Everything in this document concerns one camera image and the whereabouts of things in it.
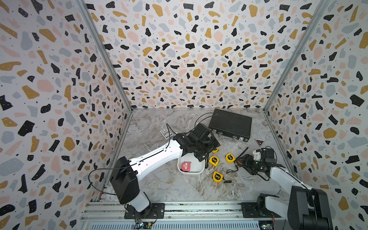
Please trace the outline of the yellow 3m tape measure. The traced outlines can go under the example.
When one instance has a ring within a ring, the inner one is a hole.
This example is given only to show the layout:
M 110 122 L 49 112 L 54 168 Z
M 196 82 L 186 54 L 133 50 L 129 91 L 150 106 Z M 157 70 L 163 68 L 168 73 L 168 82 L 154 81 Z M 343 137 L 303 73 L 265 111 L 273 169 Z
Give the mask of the yellow 3m tape measure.
M 214 166 L 214 167 L 217 167 L 218 166 L 218 164 L 219 164 L 219 158 L 218 157 L 216 157 L 216 156 L 212 156 L 212 157 L 210 157 L 210 159 L 209 159 L 209 164 L 211 164 L 212 166 Z
M 233 163 L 235 162 L 236 158 L 231 153 L 228 153 L 225 157 L 225 160 L 228 163 Z

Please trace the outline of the white plastic storage box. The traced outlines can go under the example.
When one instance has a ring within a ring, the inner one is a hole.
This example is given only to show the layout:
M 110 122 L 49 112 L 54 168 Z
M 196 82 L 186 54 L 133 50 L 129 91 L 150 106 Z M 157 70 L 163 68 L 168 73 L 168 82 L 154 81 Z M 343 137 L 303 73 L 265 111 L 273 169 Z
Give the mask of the white plastic storage box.
M 181 164 L 183 162 L 191 162 L 191 170 L 190 172 L 182 172 L 180 171 Z M 180 173 L 186 174 L 186 175 L 200 175 L 203 173 L 205 169 L 205 161 L 199 161 L 193 153 L 188 153 L 184 156 L 181 156 L 177 159 L 177 169 Z

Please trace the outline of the orange black tape measure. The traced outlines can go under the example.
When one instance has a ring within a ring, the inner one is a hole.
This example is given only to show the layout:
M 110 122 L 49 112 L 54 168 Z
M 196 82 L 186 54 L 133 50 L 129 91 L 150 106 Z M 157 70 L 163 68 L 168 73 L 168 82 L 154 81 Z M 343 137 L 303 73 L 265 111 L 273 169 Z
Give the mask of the orange black tape measure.
M 247 154 L 246 152 L 248 151 L 248 147 L 236 158 L 236 160 L 234 161 L 234 164 L 235 164 L 235 170 L 227 170 L 226 171 L 226 174 L 229 174 L 229 173 L 235 173 L 239 170 L 239 168 L 244 168 L 245 167 L 245 162 L 246 162 L 246 159 L 247 159 Z

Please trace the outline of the pink tape measure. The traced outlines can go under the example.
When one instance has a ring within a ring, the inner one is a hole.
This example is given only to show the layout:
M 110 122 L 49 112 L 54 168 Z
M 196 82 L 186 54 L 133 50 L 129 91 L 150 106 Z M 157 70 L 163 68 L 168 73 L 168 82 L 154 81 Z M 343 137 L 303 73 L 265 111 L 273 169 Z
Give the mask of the pink tape measure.
M 191 162 L 183 162 L 180 167 L 180 171 L 182 172 L 190 172 L 191 170 Z

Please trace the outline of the yellow 2m tape measure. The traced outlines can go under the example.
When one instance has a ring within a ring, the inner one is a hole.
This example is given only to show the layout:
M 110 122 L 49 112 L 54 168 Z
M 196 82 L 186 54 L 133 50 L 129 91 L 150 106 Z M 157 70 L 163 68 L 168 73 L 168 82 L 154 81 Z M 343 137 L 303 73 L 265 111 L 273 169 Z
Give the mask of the yellow 2m tape measure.
M 213 173 L 213 176 L 212 176 L 213 180 L 216 182 L 216 183 L 225 183 L 225 184 L 229 184 L 229 183 L 232 183 L 232 180 L 226 180 L 223 176 L 223 174 L 215 171 Z

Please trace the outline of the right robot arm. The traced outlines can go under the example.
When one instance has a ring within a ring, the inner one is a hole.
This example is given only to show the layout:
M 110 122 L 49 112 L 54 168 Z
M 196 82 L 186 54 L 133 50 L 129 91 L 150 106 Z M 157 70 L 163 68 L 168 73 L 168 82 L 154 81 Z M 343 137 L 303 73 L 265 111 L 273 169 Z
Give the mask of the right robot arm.
M 276 152 L 267 146 L 252 154 L 242 152 L 234 161 L 237 168 L 264 181 L 274 181 L 289 194 L 288 200 L 261 193 L 255 203 L 242 203 L 244 218 L 280 216 L 293 230 L 331 230 L 332 217 L 327 194 L 314 189 L 278 163 Z

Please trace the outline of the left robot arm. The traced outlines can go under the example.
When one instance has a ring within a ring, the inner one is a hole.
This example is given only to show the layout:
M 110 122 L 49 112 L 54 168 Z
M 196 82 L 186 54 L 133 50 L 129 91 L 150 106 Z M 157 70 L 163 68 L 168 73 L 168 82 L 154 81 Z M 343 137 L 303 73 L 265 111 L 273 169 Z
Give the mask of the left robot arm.
M 125 156 L 119 158 L 112 169 L 110 184 L 120 204 L 128 204 L 139 214 L 150 212 L 152 203 L 141 191 L 139 181 L 162 165 L 187 154 L 193 154 L 201 163 L 219 146 L 213 132 L 198 124 L 188 132 L 174 134 L 166 144 L 145 155 L 130 160 Z

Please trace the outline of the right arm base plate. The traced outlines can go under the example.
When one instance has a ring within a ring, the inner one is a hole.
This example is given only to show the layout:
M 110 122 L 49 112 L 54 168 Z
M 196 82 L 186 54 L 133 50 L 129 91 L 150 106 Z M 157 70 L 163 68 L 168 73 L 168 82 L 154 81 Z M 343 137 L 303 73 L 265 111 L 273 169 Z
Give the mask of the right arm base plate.
M 241 211 L 243 218 L 280 218 L 276 213 L 260 210 L 256 202 L 242 202 Z

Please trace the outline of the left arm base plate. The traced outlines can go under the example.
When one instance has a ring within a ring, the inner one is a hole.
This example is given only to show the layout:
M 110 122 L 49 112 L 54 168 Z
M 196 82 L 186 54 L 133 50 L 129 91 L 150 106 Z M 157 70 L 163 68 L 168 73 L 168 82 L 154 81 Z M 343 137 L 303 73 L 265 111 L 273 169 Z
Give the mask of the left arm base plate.
M 150 203 L 143 211 L 138 212 L 127 204 L 124 219 L 163 219 L 165 203 Z

